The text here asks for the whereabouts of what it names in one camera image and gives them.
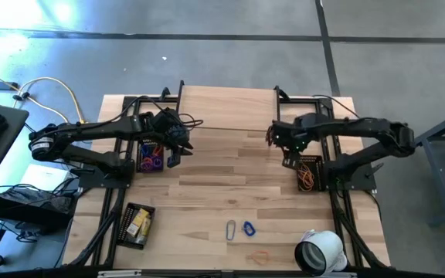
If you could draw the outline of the dark grey bag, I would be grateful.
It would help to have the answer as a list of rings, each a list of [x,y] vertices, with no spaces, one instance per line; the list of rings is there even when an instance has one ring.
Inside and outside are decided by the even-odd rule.
[[[10,188],[0,193],[0,197],[22,204],[68,213],[72,207],[75,194],[73,192],[53,193],[30,188]]]

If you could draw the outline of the white flat box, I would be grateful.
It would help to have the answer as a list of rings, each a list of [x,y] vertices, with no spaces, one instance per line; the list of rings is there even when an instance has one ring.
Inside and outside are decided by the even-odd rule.
[[[66,170],[30,164],[20,182],[33,185],[42,190],[51,191],[69,177],[69,172]]]

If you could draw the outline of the black mesh basket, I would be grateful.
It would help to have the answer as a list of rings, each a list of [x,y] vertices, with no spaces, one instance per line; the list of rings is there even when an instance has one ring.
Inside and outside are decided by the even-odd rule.
[[[144,155],[141,153],[141,145],[142,145],[142,144],[146,144],[146,145],[149,145],[149,146],[151,147],[151,153],[150,153],[149,156],[144,156]],[[153,170],[151,170],[151,171],[142,171],[142,170],[141,170],[141,162],[142,162],[143,158],[146,158],[146,157],[150,157],[150,158],[151,158],[152,156],[154,156],[154,155],[152,154],[152,152],[153,152],[154,148],[155,148],[157,145],[158,145],[158,144],[155,143],[154,141],[149,141],[149,140],[140,141],[140,142],[138,143],[137,159],[136,159],[136,172],[137,172],[137,173],[154,173],[154,172],[160,172],[160,171],[153,171]],[[161,152],[160,155],[162,155],[162,156],[164,157],[164,148],[163,148],[163,152]]]
[[[324,192],[327,190],[321,156],[301,156],[297,167],[297,188],[301,192]]]

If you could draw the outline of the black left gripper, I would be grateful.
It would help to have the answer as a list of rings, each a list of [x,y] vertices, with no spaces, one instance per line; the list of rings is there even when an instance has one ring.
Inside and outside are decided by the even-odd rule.
[[[193,149],[189,143],[188,128],[181,122],[175,110],[159,111],[152,118],[152,127],[155,133],[159,134],[160,141],[164,146],[171,149],[178,147]],[[180,151],[180,155],[192,155],[192,152],[183,149]]]

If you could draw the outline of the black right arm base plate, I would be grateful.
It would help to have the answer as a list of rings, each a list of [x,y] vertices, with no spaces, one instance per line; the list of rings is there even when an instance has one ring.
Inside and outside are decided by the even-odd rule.
[[[371,191],[376,190],[376,183],[374,174],[384,165],[379,163],[372,166],[371,164],[364,164],[363,166],[357,168],[349,178],[345,176],[340,176],[335,174],[332,170],[328,168],[328,162],[324,166],[324,173],[326,176],[327,183],[332,186],[333,189],[337,191]]]

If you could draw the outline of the black mesh flat tray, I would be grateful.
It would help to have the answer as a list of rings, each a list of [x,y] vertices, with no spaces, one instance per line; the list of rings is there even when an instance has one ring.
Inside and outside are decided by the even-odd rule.
[[[127,208],[125,210],[124,213],[124,217],[122,219],[121,222],[121,230],[119,231],[119,235],[117,238],[117,244],[121,245],[121,246],[125,246],[128,248],[132,248],[132,249],[139,249],[139,250],[143,250],[144,247],[146,246],[146,243],[148,241],[148,237],[147,237],[147,241],[144,245],[141,244],[137,244],[135,242],[135,239],[137,236],[131,236],[127,233],[127,228],[130,225],[132,219],[135,217],[135,215],[137,214],[137,212],[140,209],[145,209],[148,212],[150,212],[150,218],[151,218],[151,227],[155,218],[155,210],[156,208],[148,206],[148,205],[140,205],[140,204],[135,204],[135,203],[128,203],[127,204]]]

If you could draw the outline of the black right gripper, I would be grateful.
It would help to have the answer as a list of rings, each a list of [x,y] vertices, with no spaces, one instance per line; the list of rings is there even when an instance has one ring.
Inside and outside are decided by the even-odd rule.
[[[273,120],[267,133],[272,134],[267,137],[269,146],[274,144],[277,147],[291,151],[303,151],[312,141],[318,140],[316,134],[306,131],[301,126],[301,120],[292,124]]]

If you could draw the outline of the white cylinder with dark lens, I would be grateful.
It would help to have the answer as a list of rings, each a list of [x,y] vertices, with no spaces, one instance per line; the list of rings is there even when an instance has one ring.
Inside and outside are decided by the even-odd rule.
[[[294,249],[299,268],[312,276],[322,276],[346,269],[348,260],[339,236],[328,230],[306,231]]]

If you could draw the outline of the black metal table frame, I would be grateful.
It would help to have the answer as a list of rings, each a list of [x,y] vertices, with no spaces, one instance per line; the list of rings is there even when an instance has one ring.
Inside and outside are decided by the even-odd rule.
[[[163,101],[142,101],[137,111],[179,109],[181,92]],[[317,110],[348,117],[353,102],[349,97],[331,101],[277,94],[279,120]],[[194,129],[191,156],[160,173],[137,173],[126,191],[126,203],[156,208],[144,249],[112,249],[108,232],[94,261],[111,258],[117,269],[295,270],[294,247],[302,234],[334,230],[337,223],[330,195],[299,191],[294,171],[282,166],[281,151],[267,145],[265,132]],[[227,241],[231,219],[236,234]],[[267,265],[246,258],[257,250],[269,253]]]

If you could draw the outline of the wooden shelf riser black legs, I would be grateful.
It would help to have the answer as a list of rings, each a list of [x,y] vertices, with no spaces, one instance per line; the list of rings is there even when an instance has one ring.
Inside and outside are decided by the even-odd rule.
[[[184,85],[178,112],[202,120],[204,128],[265,131],[277,119],[277,92]]]

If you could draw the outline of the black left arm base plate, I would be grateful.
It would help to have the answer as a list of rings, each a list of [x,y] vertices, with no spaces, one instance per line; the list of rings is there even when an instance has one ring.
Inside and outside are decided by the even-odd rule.
[[[70,173],[79,178],[81,188],[127,188],[134,175],[134,171],[131,169],[120,174],[105,174],[95,167],[75,168]]]

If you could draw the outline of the silver metal bracket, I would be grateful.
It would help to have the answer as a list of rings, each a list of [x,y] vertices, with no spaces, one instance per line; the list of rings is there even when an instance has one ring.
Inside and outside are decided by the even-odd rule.
[[[141,277],[140,270],[106,270],[100,271],[97,278],[138,278]]]

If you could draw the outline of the black side table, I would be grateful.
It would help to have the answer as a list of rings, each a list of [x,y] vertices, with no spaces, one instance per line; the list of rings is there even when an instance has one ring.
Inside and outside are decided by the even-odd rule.
[[[0,114],[6,118],[8,128],[0,139],[0,189],[14,185],[24,174],[31,161],[28,141],[21,139],[24,123],[29,117],[27,110],[0,105]],[[23,243],[5,236],[0,251],[9,255],[8,261],[16,266],[51,267],[58,260],[64,243],[64,228],[47,236],[40,236],[36,242]]]

